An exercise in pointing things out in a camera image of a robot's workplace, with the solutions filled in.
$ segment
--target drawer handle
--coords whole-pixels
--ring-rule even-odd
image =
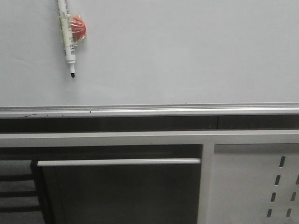
[[[57,160],[38,161],[39,167],[66,166],[112,166],[112,165],[156,165],[156,164],[200,164],[200,159],[125,159],[125,160]]]

